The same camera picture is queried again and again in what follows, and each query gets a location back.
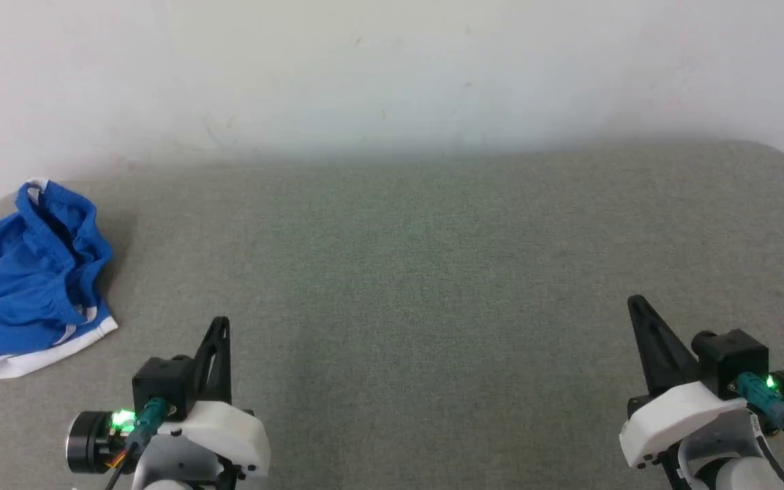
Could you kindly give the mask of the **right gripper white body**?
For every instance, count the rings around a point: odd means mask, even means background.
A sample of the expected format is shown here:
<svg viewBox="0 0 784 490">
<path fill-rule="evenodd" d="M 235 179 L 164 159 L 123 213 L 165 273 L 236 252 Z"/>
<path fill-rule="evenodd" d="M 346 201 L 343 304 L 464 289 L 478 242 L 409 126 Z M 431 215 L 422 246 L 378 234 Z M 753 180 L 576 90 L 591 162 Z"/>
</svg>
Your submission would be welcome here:
<svg viewBox="0 0 784 490">
<path fill-rule="evenodd" d="M 684 460 L 693 460 L 738 452 L 751 442 L 746 400 L 721 400 L 702 382 L 673 387 L 644 404 L 619 434 L 620 448 L 632 469 L 675 444 Z"/>
</svg>

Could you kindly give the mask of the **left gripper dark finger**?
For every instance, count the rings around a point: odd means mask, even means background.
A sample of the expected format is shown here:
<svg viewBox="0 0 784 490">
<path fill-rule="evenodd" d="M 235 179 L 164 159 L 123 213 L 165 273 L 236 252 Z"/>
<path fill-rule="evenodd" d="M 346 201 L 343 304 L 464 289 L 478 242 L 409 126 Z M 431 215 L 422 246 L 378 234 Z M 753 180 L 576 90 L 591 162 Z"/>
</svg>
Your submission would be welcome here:
<svg viewBox="0 0 784 490">
<path fill-rule="evenodd" d="M 226 316 L 214 317 L 210 329 L 212 352 L 209 354 L 209 394 L 231 403 L 230 323 Z"/>
<path fill-rule="evenodd" d="M 220 375 L 216 368 L 218 341 L 222 338 L 222 319 L 212 319 L 194 356 L 194 391 L 196 399 L 221 401 Z"/>
</svg>

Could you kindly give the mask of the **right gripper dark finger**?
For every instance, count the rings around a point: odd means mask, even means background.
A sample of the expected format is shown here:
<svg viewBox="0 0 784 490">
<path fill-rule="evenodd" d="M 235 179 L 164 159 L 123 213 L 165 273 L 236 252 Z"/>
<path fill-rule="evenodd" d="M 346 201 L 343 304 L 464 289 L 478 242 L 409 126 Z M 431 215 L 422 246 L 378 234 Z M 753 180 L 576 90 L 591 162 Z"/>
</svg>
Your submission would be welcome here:
<svg viewBox="0 0 784 490">
<path fill-rule="evenodd" d="M 673 332 L 669 325 L 664 331 L 666 357 L 669 363 L 665 393 L 673 387 L 697 381 L 698 362 L 687 345 Z"/>
<path fill-rule="evenodd" d="M 627 299 L 634 337 L 640 353 L 644 381 L 650 396 L 662 394 L 667 389 L 669 363 L 666 357 L 666 322 L 641 295 Z"/>
</svg>

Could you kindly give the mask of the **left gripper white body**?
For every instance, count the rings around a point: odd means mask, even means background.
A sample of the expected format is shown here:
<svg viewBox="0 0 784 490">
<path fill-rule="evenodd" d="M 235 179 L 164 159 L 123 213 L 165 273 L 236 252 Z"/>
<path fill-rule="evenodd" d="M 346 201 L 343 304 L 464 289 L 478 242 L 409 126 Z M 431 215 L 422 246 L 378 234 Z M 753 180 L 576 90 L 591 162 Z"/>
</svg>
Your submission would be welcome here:
<svg viewBox="0 0 784 490">
<path fill-rule="evenodd" d="M 225 402 L 199 401 L 183 421 L 159 428 L 154 480 L 215 481 L 226 462 L 248 478 L 265 478 L 271 458 L 262 421 Z"/>
</svg>

